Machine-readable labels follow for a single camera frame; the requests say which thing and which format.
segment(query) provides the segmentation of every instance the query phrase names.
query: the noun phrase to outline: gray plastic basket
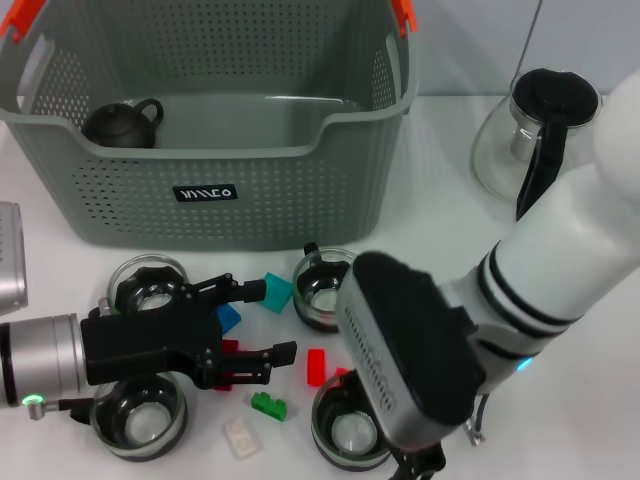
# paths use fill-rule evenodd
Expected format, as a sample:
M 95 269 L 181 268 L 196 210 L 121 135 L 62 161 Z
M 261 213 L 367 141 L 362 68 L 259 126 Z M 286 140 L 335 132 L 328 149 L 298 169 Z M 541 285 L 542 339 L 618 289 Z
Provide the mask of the gray plastic basket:
M 0 39 L 0 120 L 87 241 L 350 242 L 377 223 L 417 92 L 417 34 L 395 15 L 407 3 L 47 0 Z M 165 107 L 156 149 L 81 134 L 102 105 L 147 97 Z

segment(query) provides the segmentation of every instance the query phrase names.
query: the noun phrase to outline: orange basket handle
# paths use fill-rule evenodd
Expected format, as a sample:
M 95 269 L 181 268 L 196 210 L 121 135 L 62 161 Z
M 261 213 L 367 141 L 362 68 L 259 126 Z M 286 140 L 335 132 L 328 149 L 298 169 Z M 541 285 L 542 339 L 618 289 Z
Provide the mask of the orange basket handle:
M 407 36 L 407 22 L 409 22 L 409 29 L 412 32 L 417 32 L 418 19 L 416 18 L 416 11 L 413 9 L 411 0 L 391 0 L 391 5 L 398 19 L 400 36 L 402 38 Z
M 13 41 L 20 42 L 20 38 L 24 38 L 38 13 L 42 10 L 46 0 L 14 0 L 13 5 L 9 9 L 7 16 L 4 17 L 2 25 L 0 25 L 0 37 L 3 37 L 9 25 L 12 25 L 16 32 L 13 34 Z

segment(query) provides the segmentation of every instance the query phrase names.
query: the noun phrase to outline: green lego brick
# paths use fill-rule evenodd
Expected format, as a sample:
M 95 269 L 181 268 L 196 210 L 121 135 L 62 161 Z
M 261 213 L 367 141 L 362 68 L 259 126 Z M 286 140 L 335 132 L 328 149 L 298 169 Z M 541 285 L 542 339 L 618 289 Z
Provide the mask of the green lego brick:
M 253 394 L 251 407 L 281 422 L 287 418 L 287 404 L 282 400 L 272 400 L 265 392 Z

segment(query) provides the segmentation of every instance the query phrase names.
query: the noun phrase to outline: black teapot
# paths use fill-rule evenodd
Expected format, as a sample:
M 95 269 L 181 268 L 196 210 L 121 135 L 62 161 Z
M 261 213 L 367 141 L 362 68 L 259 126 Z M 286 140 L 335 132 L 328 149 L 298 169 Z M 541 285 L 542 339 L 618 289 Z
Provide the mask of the black teapot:
M 150 105 L 156 107 L 156 117 L 149 120 L 142 111 Z M 149 98 L 135 107 L 112 103 L 96 110 L 87 120 L 82 133 L 93 143 L 113 148 L 153 148 L 156 129 L 164 118 L 162 104 Z

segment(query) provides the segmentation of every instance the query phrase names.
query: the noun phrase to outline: black stripe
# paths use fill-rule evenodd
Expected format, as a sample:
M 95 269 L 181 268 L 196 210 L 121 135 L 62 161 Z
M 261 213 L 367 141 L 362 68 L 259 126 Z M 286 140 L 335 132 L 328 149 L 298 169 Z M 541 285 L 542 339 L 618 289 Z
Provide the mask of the black stripe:
M 518 317 L 509 312 L 506 308 L 504 308 L 493 296 L 491 290 L 489 289 L 489 285 L 487 285 L 487 280 L 484 278 L 484 263 L 487 260 L 487 257 L 482 259 L 480 266 L 478 267 L 478 287 L 480 287 L 480 292 L 484 299 L 489 302 L 489 305 L 496 311 L 498 315 L 500 315 L 504 320 L 506 320 L 512 327 L 517 329 L 518 331 L 524 333 L 525 335 L 531 338 L 554 338 L 564 332 L 558 333 L 549 333 L 544 330 L 539 330 L 531 325 L 524 323 Z
M 0 325 L 0 359 L 2 361 L 2 378 L 4 379 L 4 394 L 7 397 L 7 403 L 11 407 L 17 407 L 18 394 L 16 393 L 16 382 L 13 377 L 9 328 L 8 323 Z
M 525 312 L 527 315 L 539 320 L 542 323 L 546 323 L 547 325 L 551 325 L 553 327 L 568 327 L 576 323 L 580 318 L 576 318 L 574 320 L 560 320 L 558 318 L 550 317 L 540 312 L 536 308 L 529 305 L 525 302 L 507 283 L 507 281 L 500 273 L 500 268 L 498 268 L 498 261 L 496 260 L 496 251 L 498 249 L 498 245 L 491 251 L 491 255 L 489 257 L 489 270 L 491 270 L 491 274 L 495 279 L 496 283 L 500 287 L 500 289 L 504 292 L 504 294 L 513 302 L 513 304 L 518 307 L 520 310 Z
M 540 354 L 540 352 L 538 352 L 538 353 L 533 353 L 531 355 L 523 355 L 521 353 L 510 352 L 509 350 L 505 350 L 504 348 L 499 347 L 495 343 L 491 343 L 486 340 L 478 340 L 478 344 L 481 347 L 484 347 L 485 349 L 493 353 L 494 355 L 500 358 L 504 358 L 505 360 L 513 360 L 513 361 L 527 360 L 529 358 L 536 357 Z

